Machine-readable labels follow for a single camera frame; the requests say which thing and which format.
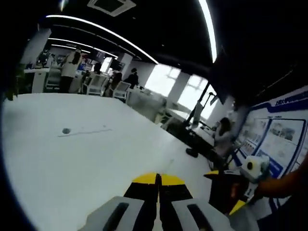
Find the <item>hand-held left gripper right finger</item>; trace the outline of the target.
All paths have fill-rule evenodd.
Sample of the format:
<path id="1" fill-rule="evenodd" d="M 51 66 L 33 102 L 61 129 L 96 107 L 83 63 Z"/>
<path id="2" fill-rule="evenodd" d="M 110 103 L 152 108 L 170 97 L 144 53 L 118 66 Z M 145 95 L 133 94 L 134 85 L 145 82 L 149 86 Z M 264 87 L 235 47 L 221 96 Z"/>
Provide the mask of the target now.
<path id="1" fill-rule="evenodd" d="M 193 198 L 185 182 L 161 174 L 159 217 L 164 231 L 231 231 L 229 219 L 203 199 Z"/>

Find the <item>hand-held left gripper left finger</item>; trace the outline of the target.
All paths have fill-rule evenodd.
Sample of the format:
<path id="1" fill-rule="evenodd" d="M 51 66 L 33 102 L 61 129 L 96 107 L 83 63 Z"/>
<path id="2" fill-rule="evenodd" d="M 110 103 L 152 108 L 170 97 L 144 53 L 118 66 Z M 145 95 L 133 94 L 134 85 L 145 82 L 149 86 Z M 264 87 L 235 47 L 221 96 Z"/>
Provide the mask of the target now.
<path id="1" fill-rule="evenodd" d="M 151 231 L 157 215 L 160 175 L 135 178 L 123 196 L 115 196 L 90 213 L 84 231 Z"/>

